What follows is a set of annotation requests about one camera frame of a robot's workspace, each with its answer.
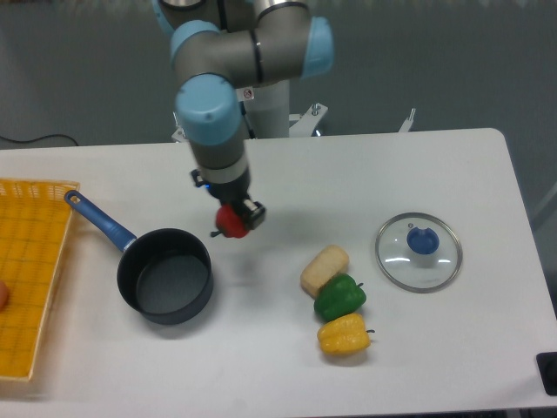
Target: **blue lid knob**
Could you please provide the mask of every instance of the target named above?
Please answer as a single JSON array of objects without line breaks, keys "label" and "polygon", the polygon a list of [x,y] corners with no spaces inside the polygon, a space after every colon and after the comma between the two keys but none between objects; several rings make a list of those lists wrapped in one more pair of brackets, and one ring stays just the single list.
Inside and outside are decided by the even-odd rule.
[{"label": "blue lid knob", "polygon": [[408,246],[412,251],[422,255],[433,254],[439,248],[439,237],[431,228],[419,229],[413,228],[406,237]]}]

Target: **bread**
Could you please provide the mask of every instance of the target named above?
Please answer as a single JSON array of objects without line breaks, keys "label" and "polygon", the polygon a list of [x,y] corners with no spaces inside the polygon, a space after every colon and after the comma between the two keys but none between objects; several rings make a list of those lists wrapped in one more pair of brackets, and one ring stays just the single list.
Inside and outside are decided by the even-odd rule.
[{"label": "bread", "polygon": [[326,246],[315,256],[300,276],[300,284],[314,299],[321,288],[339,273],[345,273],[349,262],[348,254],[339,246]]}]

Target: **gray floor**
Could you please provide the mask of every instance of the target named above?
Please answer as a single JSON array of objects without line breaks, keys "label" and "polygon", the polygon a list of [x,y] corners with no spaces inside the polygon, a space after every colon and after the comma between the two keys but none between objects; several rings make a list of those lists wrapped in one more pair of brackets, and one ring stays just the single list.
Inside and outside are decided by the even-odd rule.
[{"label": "gray floor", "polygon": [[[493,127],[529,212],[557,181],[557,1],[313,0],[330,74],[291,84],[291,112],[329,106],[325,134]],[[2,4],[0,135],[80,145],[168,142],[174,77],[151,0]],[[34,145],[65,146],[65,139]],[[535,234],[557,303],[557,216]]]}]

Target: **yellow basket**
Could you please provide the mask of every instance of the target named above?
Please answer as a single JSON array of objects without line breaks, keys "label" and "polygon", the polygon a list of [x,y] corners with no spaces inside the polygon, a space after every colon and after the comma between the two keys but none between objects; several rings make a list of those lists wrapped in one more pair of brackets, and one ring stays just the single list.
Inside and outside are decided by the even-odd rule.
[{"label": "yellow basket", "polygon": [[0,179],[0,280],[10,290],[0,310],[0,379],[33,373],[72,215],[73,181]]}]

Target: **lid rim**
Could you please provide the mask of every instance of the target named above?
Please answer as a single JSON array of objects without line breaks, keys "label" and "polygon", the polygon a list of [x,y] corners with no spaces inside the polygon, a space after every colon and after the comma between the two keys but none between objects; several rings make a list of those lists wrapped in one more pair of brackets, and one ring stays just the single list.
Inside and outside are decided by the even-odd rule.
[{"label": "lid rim", "polygon": [[[383,236],[383,233],[385,232],[385,230],[392,224],[394,224],[395,222],[398,222],[399,220],[402,220],[404,218],[422,218],[425,220],[429,220],[439,226],[441,226],[443,229],[445,229],[449,235],[451,236],[451,238],[453,239],[454,244],[456,245],[456,249],[457,249],[457,264],[456,267],[454,268],[453,273],[449,276],[448,279],[446,279],[443,283],[434,286],[434,287],[412,287],[409,286],[405,283],[402,283],[398,280],[396,280],[385,268],[385,266],[383,265],[383,262],[379,256],[379,242],[381,241],[381,237]],[[383,274],[395,285],[397,285],[398,287],[401,287],[405,290],[407,290],[408,292],[413,292],[413,293],[434,293],[434,292],[438,292],[439,290],[447,287],[448,285],[450,285],[454,279],[456,278],[456,276],[459,274],[461,268],[462,268],[462,259],[463,259],[463,254],[462,254],[462,245],[460,244],[460,240],[459,238],[456,236],[456,234],[453,232],[453,230],[450,228],[449,225],[447,225],[445,222],[443,222],[441,219],[434,217],[433,215],[429,215],[427,213],[423,213],[423,212],[405,212],[405,213],[401,213],[400,215],[397,215],[393,218],[390,218],[385,224],[383,224],[383,226],[379,229],[379,233],[377,234],[377,239],[375,240],[375,258],[379,263],[379,268],[381,269],[381,271],[383,272]]]}]

